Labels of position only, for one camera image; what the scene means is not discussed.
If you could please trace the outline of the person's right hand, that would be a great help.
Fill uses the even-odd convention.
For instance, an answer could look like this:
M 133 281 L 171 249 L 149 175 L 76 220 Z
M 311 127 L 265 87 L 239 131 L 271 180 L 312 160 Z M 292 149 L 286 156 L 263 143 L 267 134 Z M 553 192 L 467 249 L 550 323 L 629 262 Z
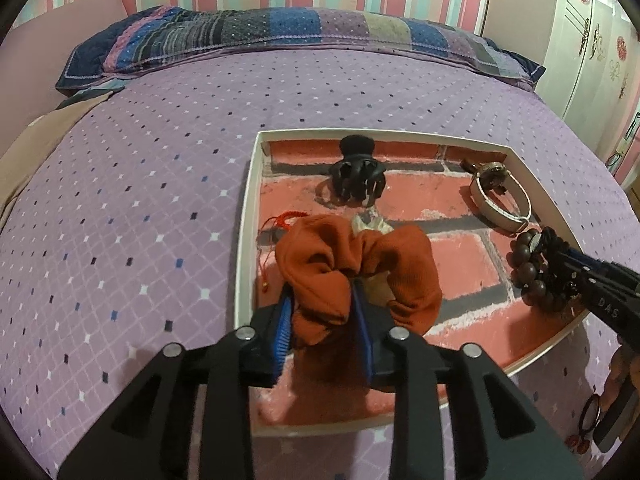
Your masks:
M 629 378 L 636 390 L 639 390 L 639 355 L 628 344 L 622 344 L 612 356 L 610 372 L 606 378 L 600 396 L 600 409 L 606 413 L 622 390 L 623 383 Z

